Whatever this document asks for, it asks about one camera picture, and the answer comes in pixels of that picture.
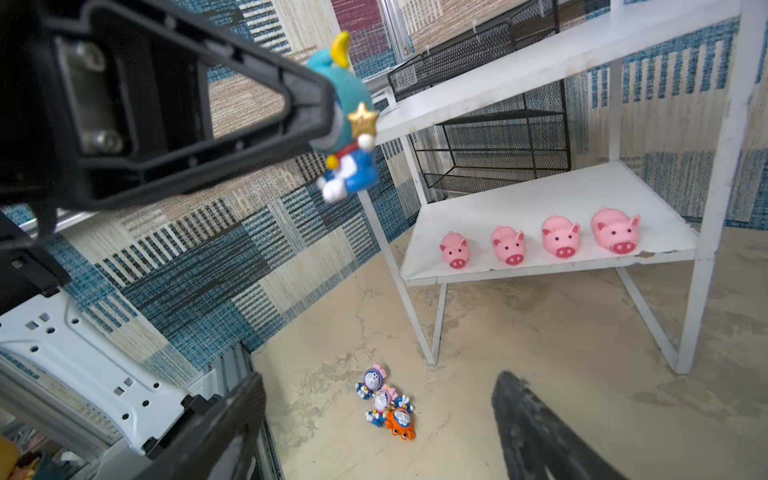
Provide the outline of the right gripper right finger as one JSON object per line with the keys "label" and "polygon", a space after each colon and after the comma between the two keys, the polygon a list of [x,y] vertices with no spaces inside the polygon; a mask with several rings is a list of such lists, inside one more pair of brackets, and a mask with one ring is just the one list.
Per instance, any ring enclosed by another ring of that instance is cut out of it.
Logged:
{"label": "right gripper right finger", "polygon": [[622,479],[528,386],[501,372],[491,404],[511,479]]}

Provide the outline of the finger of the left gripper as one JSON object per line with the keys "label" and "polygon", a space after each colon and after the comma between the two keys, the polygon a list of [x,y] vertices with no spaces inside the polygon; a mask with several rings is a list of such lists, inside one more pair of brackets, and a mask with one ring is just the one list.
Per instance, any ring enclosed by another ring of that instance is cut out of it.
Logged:
{"label": "finger of the left gripper", "polygon": [[[281,110],[216,136],[208,71]],[[1,5],[1,201],[119,210],[286,160],[328,134],[335,92],[309,68],[167,1]]]}

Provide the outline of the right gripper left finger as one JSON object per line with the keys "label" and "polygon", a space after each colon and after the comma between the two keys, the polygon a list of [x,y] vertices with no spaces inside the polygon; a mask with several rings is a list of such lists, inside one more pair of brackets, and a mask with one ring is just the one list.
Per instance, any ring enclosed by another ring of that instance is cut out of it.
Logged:
{"label": "right gripper left finger", "polygon": [[251,373],[194,416],[139,479],[261,479],[266,417],[263,378]]}

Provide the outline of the orange crab Doraemon figure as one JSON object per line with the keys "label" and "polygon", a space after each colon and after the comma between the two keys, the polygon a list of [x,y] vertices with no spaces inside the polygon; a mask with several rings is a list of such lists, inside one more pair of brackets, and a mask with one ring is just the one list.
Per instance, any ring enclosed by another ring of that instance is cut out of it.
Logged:
{"label": "orange crab Doraemon figure", "polygon": [[394,437],[401,440],[414,440],[416,437],[414,421],[409,407],[397,407],[390,410],[386,415],[384,425]]}

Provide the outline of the pink rubber pig toy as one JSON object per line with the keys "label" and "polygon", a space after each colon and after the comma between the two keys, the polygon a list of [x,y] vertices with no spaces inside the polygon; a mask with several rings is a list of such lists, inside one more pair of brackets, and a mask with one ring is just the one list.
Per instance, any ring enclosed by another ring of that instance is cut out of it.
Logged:
{"label": "pink rubber pig toy", "polygon": [[625,255],[639,243],[641,216],[629,217],[618,209],[601,208],[591,220],[597,244],[611,253]]}
{"label": "pink rubber pig toy", "polygon": [[510,266],[525,260],[525,234],[508,226],[498,226],[491,235],[491,245],[497,259]]}
{"label": "pink rubber pig toy", "polygon": [[469,244],[461,234],[450,231],[440,243],[443,260],[453,269],[464,268],[470,259]]}
{"label": "pink rubber pig toy", "polygon": [[579,223],[552,215],[542,224],[543,248],[557,258],[571,258],[580,248],[580,231]]}

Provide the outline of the teal hooded Doraemon figure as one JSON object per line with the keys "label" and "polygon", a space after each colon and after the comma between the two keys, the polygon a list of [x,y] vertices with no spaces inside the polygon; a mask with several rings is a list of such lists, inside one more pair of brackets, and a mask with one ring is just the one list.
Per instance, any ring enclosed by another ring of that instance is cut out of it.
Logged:
{"label": "teal hooded Doraemon figure", "polygon": [[330,48],[315,53],[307,63],[334,88],[332,128],[310,143],[325,157],[326,170],[316,185],[328,204],[368,190],[379,180],[375,165],[379,112],[365,84],[349,70],[349,41],[349,33],[341,32]]}

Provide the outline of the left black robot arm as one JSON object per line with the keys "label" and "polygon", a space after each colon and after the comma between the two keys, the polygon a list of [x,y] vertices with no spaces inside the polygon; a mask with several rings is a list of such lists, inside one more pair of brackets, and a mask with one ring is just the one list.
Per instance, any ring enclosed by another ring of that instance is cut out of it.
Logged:
{"label": "left black robot arm", "polygon": [[[207,73],[223,65],[273,91],[282,109],[216,136]],[[188,410],[92,327],[34,256],[58,213],[120,210],[196,192],[296,155],[331,131],[323,76],[167,1],[1,5],[1,202],[37,230],[1,227],[1,270],[37,288],[1,318],[1,348],[81,395],[138,454],[157,456]]]}

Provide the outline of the white two-tier metal shelf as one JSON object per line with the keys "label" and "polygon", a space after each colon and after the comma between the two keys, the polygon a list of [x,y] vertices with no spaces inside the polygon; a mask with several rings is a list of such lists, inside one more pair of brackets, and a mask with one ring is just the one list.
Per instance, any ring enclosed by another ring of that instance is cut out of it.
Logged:
{"label": "white two-tier metal shelf", "polygon": [[[621,160],[623,59],[630,54],[713,24],[737,19],[730,80],[699,229],[686,221]],[[423,203],[405,256],[397,260],[372,200],[359,196],[365,215],[400,294],[420,348],[436,365],[440,336],[427,337],[408,291],[462,282],[612,269],[622,281],[670,368],[687,374],[693,365],[715,258],[732,191],[748,110],[760,67],[767,23],[763,1],[614,1],[607,13],[532,46],[459,75],[403,101],[392,101],[379,123],[382,141],[406,141],[421,129],[602,65],[609,75],[609,156],[606,163],[460,198]],[[617,255],[588,240],[571,258],[532,248],[519,266],[501,264],[486,248],[494,226],[512,223],[529,240],[540,237],[544,219],[560,214],[586,222],[600,206],[641,216],[635,253]],[[453,269],[440,243],[450,232],[467,239],[468,264]],[[636,264],[689,261],[693,265],[681,339],[673,344],[628,273]]]}

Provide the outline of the pink hooded Doraemon figure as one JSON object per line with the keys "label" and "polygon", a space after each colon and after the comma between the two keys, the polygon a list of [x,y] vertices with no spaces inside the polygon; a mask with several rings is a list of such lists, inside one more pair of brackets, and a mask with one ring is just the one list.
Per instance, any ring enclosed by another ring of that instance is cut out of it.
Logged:
{"label": "pink hooded Doraemon figure", "polygon": [[397,408],[405,409],[408,413],[414,411],[410,398],[406,395],[397,393],[394,387],[384,386],[372,395],[373,409],[366,413],[366,420],[377,426],[382,427],[386,421],[387,414]]}

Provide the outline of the purple hooded Doraemon figure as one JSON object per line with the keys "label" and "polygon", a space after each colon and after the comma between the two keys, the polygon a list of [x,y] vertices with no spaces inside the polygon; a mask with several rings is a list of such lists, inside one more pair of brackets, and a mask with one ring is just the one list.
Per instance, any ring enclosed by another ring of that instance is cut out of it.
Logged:
{"label": "purple hooded Doraemon figure", "polygon": [[387,372],[385,368],[378,363],[374,363],[364,373],[362,381],[356,384],[356,394],[363,400],[369,399],[384,387],[386,378]]}

